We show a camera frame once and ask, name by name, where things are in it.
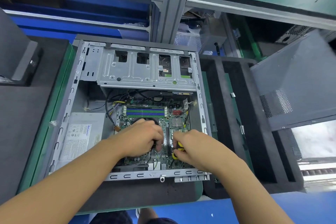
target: green circuit board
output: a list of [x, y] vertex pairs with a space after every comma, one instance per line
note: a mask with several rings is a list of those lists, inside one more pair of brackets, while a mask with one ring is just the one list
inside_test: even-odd
[[155, 149], [152, 149], [140, 157], [126, 157], [121, 159], [116, 166], [143, 166], [153, 164], [153, 170], [193, 168], [187, 163], [172, 158], [174, 150], [172, 147], [173, 133], [175, 131], [188, 132], [190, 130], [190, 120], [187, 120], [187, 112], [183, 108], [183, 103], [174, 102], [170, 103], [170, 105], [150, 104], [151, 105], [144, 103], [139, 105], [135, 103], [122, 105], [119, 126], [121, 129], [125, 129], [137, 118], [154, 118], [159, 126], [162, 127], [164, 134], [161, 151], [157, 152]]

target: white label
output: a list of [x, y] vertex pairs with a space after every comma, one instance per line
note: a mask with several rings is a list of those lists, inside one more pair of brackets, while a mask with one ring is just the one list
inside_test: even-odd
[[183, 100], [183, 105], [184, 105], [184, 109], [188, 110], [189, 105], [188, 105], [188, 99], [187, 98]]
[[86, 152], [91, 124], [69, 124], [60, 160], [72, 160]]

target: person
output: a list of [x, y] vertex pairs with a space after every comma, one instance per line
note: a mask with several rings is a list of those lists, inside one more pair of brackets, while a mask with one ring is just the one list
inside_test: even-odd
[[[196, 130], [175, 132], [173, 141], [175, 146], [180, 142], [185, 148], [185, 151], [174, 150], [181, 161], [219, 178], [232, 200], [239, 223], [293, 223], [247, 164], [226, 146]], [[160, 151], [162, 128], [154, 121], [137, 121], [1, 205], [1, 223], [68, 223], [120, 159], [141, 156], [154, 143]], [[140, 211], [138, 223], [175, 223], [157, 217], [153, 209], [144, 209]]]

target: blue floor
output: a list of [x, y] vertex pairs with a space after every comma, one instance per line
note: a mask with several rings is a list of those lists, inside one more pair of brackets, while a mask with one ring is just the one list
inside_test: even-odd
[[[35, 30], [23, 29], [28, 35], [74, 40], [76, 34], [54, 32], [52, 29]], [[120, 37], [116, 31], [111, 37]], [[285, 210], [296, 224], [309, 223], [336, 223], [336, 192], [305, 194], [291, 192], [273, 195], [275, 201]], [[186, 223], [238, 223], [233, 211], [231, 200], [200, 201], [189, 204], [169, 205], [155, 207], [160, 217], [172, 218], [179, 224]], [[135, 211], [129, 211], [136, 223]], [[88, 216], [76, 216], [72, 224], [88, 223]]]

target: person's right hand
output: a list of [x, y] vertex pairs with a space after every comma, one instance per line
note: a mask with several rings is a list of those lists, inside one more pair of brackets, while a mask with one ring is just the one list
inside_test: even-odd
[[174, 150], [178, 159], [205, 172], [216, 174], [221, 166], [241, 160], [221, 142], [194, 129], [186, 133], [174, 132], [173, 139], [174, 148], [180, 142], [185, 149]]

